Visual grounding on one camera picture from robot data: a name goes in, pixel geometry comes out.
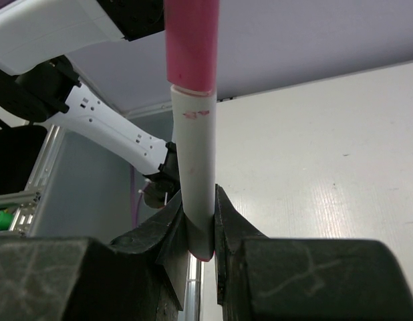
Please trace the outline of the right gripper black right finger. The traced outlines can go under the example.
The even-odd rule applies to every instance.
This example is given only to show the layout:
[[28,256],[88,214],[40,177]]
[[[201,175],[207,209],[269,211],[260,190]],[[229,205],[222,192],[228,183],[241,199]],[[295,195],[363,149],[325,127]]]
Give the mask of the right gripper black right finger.
[[413,294],[384,243],[267,237],[222,187],[215,274],[225,320],[413,320]]

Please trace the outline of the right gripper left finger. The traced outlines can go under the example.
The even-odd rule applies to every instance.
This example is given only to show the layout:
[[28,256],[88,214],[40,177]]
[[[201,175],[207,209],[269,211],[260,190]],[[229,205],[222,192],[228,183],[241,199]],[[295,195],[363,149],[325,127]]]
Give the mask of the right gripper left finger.
[[0,320],[176,320],[187,267],[180,194],[109,244],[0,236]]

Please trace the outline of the white thin pen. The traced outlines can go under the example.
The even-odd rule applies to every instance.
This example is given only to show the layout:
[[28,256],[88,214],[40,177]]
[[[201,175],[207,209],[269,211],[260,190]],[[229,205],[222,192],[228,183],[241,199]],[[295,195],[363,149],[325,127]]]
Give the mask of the white thin pen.
[[214,253],[217,97],[175,85],[170,92],[188,248],[195,258],[210,261]]

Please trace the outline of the pink pen cap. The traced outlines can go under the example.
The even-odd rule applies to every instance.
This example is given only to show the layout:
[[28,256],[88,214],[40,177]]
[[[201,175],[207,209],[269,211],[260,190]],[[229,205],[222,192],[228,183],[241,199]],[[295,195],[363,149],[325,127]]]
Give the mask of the pink pen cap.
[[164,2],[167,80],[185,90],[216,88],[220,2]]

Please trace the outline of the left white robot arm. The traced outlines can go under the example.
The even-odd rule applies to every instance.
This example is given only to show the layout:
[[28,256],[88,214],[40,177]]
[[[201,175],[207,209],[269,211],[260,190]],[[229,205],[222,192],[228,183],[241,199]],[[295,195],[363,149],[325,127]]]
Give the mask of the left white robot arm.
[[130,163],[143,194],[164,206],[180,188],[176,147],[112,110],[80,80],[68,54],[164,30],[162,1],[0,1],[0,107],[72,130]]

